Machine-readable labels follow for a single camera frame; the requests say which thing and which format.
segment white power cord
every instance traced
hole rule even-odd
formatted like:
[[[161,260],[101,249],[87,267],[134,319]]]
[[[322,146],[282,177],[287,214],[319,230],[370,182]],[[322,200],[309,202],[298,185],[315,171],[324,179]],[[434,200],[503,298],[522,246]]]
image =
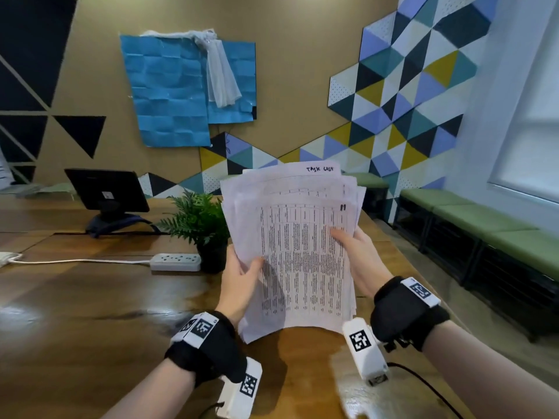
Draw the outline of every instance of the white power cord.
[[[18,265],[46,265],[51,263],[70,263],[74,261],[86,261],[92,263],[122,263],[126,265],[139,265],[139,264],[149,264],[149,260],[94,260],[94,259],[72,259],[72,260],[52,260],[52,261],[20,261],[18,259],[23,257],[23,254],[19,253],[9,253],[12,256],[4,260],[5,263],[15,263]]]

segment power strip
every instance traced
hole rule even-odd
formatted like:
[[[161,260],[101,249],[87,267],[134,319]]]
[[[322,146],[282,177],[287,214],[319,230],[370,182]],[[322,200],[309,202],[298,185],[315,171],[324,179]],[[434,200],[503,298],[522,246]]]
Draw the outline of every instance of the power strip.
[[[151,270],[197,272],[201,262],[198,254],[160,253],[151,258],[149,266]]]
[[[17,256],[17,253],[11,253],[9,251],[0,251],[0,267],[7,265],[8,260],[13,259]]]

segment black cable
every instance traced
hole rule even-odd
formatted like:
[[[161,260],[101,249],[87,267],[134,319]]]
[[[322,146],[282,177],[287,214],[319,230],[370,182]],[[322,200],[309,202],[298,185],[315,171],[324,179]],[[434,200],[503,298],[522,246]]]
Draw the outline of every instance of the black cable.
[[[202,413],[200,413],[200,415],[198,416],[198,419],[202,419],[202,417],[210,411],[210,409],[214,409],[215,407],[223,407],[225,405],[225,401],[222,401],[221,403],[214,403],[211,406],[206,407],[206,409],[204,409],[204,411],[202,411]]]
[[[409,367],[403,366],[399,363],[394,363],[392,361],[389,361],[387,363],[388,367],[399,367],[409,373],[411,373],[412,375],[414,375],[418,380],[420,380],[421,382],[423,382],[426,386],[428,386],[430,388],[431,391],[433,391],[435,394],[437,394],[437,397],[439,397],[444,404],[446,404],[448,406],[448,408],[450,410],[452,410],[452,412],[456,415],[456,417],[458,417],[459,419],[464,419],[462,417],[462,415],[460,415],[460,413],[458,413],[458,410],[456,410],[454,407],[452,407],[451,403],[449,403],[447,401],[446,398],[443,397],[443,395],[441,393],[439,393],[431,384],[429,384],[426,380],[424,380],[421,375],[419,375],[417,372],[414,372],[413,370],[411,370]]]

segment white wall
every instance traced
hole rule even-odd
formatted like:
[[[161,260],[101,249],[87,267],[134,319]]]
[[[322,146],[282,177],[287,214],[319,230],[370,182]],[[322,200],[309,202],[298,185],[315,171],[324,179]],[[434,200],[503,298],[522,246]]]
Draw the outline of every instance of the white wall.
[[[559,205],[487,183],[556,2],[499,0],[445,188],[559,235]]]

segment stack of papers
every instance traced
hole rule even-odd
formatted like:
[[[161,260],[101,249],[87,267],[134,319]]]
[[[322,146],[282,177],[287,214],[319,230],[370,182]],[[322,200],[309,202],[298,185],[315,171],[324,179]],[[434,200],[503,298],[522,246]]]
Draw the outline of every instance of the stack of papers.
[[[292,326],[342,332],[355,315],[343,247],[330,228],[353,234],[366,189],[334,161],[245,170],[221,181],[223,211],[243,267],[262,256],[262,276],[239,334],[246,343]]]

